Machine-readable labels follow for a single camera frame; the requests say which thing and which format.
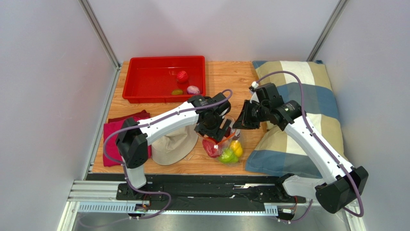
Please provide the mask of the red fake strawberry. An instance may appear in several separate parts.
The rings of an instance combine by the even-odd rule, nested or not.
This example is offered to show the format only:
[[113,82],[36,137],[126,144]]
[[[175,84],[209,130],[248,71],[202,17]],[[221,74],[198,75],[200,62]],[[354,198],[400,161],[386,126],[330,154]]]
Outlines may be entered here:
[[189,80],[188,73],[186,71],[179,71],[176,75],[176,80],[178,83],[186,83]]

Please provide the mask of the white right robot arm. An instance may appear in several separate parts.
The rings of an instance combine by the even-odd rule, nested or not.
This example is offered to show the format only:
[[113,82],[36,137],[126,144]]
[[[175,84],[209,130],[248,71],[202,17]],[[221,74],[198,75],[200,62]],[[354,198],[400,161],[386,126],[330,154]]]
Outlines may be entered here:
[[321,174],[320,179],[287,174],[278,184],[288,196],[314,199],[329,213],[341,209],[356,217],[364,216],[361,194],[369,177],[367,170],[355,167],[345,160],[318,133],[305,111],[304,91],[301,101],[284,102],[277,87],[272,84],[250,87],[252,97],[245,100],[242,111],[234,123],[237,129],[256,129],[261,122],[277,125],[302,148]]

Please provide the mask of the brown fake kiwi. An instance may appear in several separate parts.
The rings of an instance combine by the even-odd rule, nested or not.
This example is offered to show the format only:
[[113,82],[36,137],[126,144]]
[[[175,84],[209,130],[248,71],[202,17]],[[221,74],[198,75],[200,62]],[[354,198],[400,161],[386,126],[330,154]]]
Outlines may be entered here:
[[171,92],[171,95],[183,95],[184,91],[182,89],[175,89]]

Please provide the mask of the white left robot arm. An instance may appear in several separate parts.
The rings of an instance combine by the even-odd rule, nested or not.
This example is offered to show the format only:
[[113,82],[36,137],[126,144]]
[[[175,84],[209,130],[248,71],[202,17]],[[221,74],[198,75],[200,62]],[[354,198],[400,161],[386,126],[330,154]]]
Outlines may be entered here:
[[229,99],[223,92],[214,97],[194,95],[158,116],[139,121],[126,119],[122,128],[109,138],[117,136],[115,144],[127,184],[134,190],[146,184],[144,164],[148,160],[148,146],[171,132],[193,126],[200,136],[222,141],[231,124],[231,120],[224,118],[231,109]]

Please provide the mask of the pink fake onion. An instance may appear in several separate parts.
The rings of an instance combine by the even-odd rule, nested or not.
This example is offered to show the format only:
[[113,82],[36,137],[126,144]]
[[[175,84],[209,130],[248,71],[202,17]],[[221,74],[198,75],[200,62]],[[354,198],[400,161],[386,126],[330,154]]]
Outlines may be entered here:
[[197,95],[197,94],[201,94],[201,90],[197,87],[197,86],[189,86],[187,89],[187,94],[191,94],[191,95]]

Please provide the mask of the red fake bell pepper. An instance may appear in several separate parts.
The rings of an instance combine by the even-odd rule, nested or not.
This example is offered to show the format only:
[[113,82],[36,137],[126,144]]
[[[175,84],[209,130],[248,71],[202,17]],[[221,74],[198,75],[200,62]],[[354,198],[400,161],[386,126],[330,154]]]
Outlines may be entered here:
[[202,140],[202,146],[207,155],[211,158],[217,158],[221,155],[220,146],[213,139]]

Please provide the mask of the clear zip top bag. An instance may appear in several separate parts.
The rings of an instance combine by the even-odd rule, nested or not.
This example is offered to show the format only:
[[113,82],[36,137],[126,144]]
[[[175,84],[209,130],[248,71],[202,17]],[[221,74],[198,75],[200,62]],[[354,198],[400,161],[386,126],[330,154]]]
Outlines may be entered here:
[[[225,149],[225,148],[230,148],[230,142],[231,142],[232,140],[239,140],[239,141],[241,142],[241,144],[242,144],[242,147],[243,147],[242,132],[241,132],[240,129],[233,129],[233,128],[232,128],[232,125],[233,125],[234,122],[235,122],[235,119],[234,119],[232,116],[226,115],[225,118],[224,118],[224,121],[223,121],[223,123],[222,123],[222,125],[221,125],[220,127],[222,128],[223,124],[224,124],[225,122],[227,122],[227,120],[230,120],[230,121],[231,121],[231,123],[230,123],[231,133],[230,133],[230,135],[229,135],[228,137],[224,138],[224,139],[223,139],[222,141],[220,141],[220,142],[217,142],[217,141],[216,141],[215,139],[213,139],[213,138],[210,138],[210,137],[208,137],[208,136],[202,137],[201,135],[198,134],[198,137],[199,137],[199,140],[200,140],[201,144],[202,144],[202,140],[204,140],[204,139],[213,139],[213,140],[220,146],[221,153],[222,153],[222,150],[223,150],[223,149]],[[225,165],[233,166],[233,165],[239,164],[239,162],[238,162],[238,163],[234,163],[234,164],[225,164]]]

